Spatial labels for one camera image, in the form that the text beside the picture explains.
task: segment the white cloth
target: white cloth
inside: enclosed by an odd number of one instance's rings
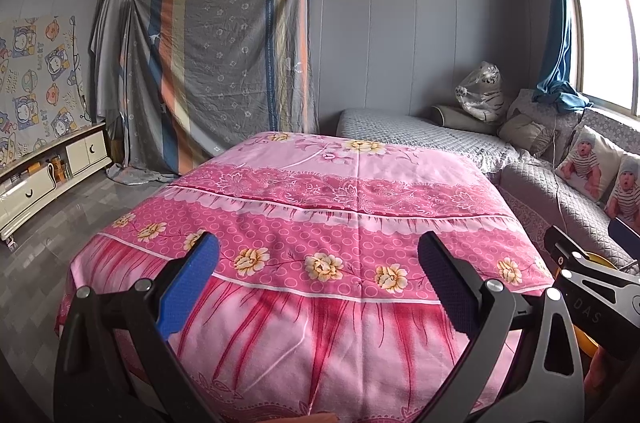
[[[121,132],[118,104],[120,51],[132,0],[104,0],[95,23],[91,51],[95,55],[95,113],[111,139]]]

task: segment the gray mattress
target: gray mattress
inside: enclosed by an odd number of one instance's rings
[[[370,109],[345,110],[340,116],[337,136],[454,152],[471,159],[493,182],[502,168],[529,154],[495,136],[446,129],[421,118]]]

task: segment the white cabinet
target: white cabinet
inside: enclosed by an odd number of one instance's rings
[[[84,139],[70,143],[66,146],[66,158],[71,169],[71,174],[78,174],[89,166],[89,155],[86,153]]]
[[[106,158],[107,148],[102,131],[94,132],[82,140],[67,145],[66,157],[73,175]]]
[[[99,124],[79,129],[0,169],[0,182],[7,182],[17,174],[24,176],[11,188],[0,185],[0,239],[10,248],[15,247],[12,233],[20,225],[60,194],[111,164],[103,127],[104,124]],[[30,176],[24,174],[32,162],[50,159],[55,155],[65,160],[71,172],[70,178],[56,183],[50,163]]]
[[[94,164],[107,157],[107,148],[104,145],[104,135],[102,131],[94,132],[84,139],[86,153],[89,156],[89,163]]]
[[[49,163],[14,187],[2,192],[0,203],[2,203],[2,208],[7,215],[7,221],[16,217],[55,188],[53,165]]]

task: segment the window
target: window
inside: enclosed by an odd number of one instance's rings
[[[598,105],[639,116],[640,0],[574,0],[577,88]]]

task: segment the sofa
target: sofa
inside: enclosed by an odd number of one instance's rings
[[[571,188],[554,174],[554,167],[562,161],[574,132],[582,126],[591,127],[634,154],[640,154],[639,130],[631,122],[596,109],[559,115],[552,106],[532,102],[532,92],[521,90],[507,117],[517,109],[555,131],[554,142],[540,158],[534,158],[529,152],[516,149],[496,136],[447,129],[421,118],[375,110],[345,110],[338,123],[337,135],[424,146],[467,156],[500,191],[550,269],[555,265],[544,249],[543,240],[546,229],[552,225],[559,226],[584,250],[606,257],[617,267],[631,263],[631,257],[607,233],[609,218],[602,210],[602,204],[594,204]],[[606,202],[609,193],[610,190],[602,202]],[[638,275],[638,266],[628,272]]]

